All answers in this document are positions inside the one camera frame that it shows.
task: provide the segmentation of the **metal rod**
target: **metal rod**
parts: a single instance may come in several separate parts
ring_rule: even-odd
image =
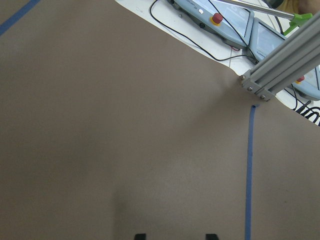
[[[259,5],[248,3],[245,1],[239,1],[239,0],[218,0],[218,1],[224,2],[227,4],[237,5],[237,6],[246,8],[246,9],[252,9],[257,12],[261,12],[261,13],[265,13],[265,14],[271,14],[273,16],[277,16],[277,17],[284,18],[284,19],[292,20],[295,18],[295,15],[293,15],[291,13],[279,11],[279,10],[264,7],[264,6],[259,6]]]

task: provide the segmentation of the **blue tape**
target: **blue tape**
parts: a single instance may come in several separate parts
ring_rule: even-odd
[[[252,208],[252,160],[254,145],[254,123],[256,106],[251,107],[249,117],[248,156],[246,167],[246,191],[245,191],[245,226],[244,239],[251,240],[251,208]]]
[[[0,36],[18,22],[27,12],[29,12],[40,0],[30,0],[19,11],[13,14],[8,20],[0,25]]]

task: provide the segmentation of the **brown object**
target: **brown object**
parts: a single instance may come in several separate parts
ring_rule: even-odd
[[[0,239],[320,239],[319,128],[114,1],[41,1],[0,38]]]

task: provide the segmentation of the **green lever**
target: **green lever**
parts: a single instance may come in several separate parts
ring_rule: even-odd
[[[306,13],[306,14],[296,14],[294,13],[294,18],[289,22],[290,27],[283,33],[283,35],[287,35],[290,33],[293,29],[296,27],[300,27],[303,24],[305,24],[309,19],[312,18],[312,13]]]

